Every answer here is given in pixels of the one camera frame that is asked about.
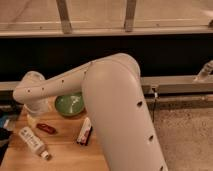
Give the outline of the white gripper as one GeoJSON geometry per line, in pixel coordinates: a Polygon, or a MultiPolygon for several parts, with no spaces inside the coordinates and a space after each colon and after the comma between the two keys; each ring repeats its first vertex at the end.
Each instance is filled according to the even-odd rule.
{"type": "Polygon", "coordinates": [[[40,116],[43,113],[46,112],[52,112],[53,111],[53,107],[52,104],[50,104],[48,102],[48,105],[29,105],[29,104],[25,104],[24,105],[25,109],[28,112],[28,116],[27,116],[27,122],[29,124],[30,127],[35,128],[37,125],[37,119],[35,118],[36,116],[40,116]]]}

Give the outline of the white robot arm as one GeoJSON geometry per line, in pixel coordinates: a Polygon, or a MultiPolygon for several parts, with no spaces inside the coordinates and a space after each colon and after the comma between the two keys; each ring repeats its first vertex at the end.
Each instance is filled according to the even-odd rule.
{"type": "Polygon", "coordinates": [[[28,72],[13,98],[31,105],[81,92],[110,171],[168,171],[141,86],[140,67],[128,54],[96,59],[47,80],[28,72]]]}

